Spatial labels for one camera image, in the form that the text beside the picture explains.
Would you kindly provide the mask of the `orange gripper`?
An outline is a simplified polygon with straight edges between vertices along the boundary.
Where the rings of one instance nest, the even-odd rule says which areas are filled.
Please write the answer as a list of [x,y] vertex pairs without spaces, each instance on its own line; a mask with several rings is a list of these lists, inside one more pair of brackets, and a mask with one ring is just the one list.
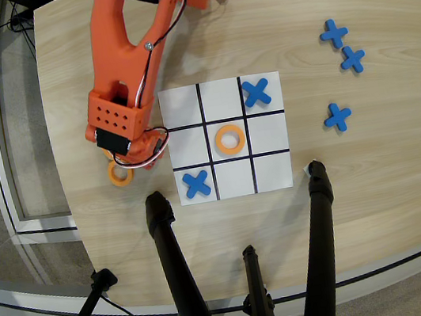
[[128,147],[123,162],[129,169],[150,170],[163,156],[169,142],[169,131],[164,127],[147,129],[141,137],[134,139]]

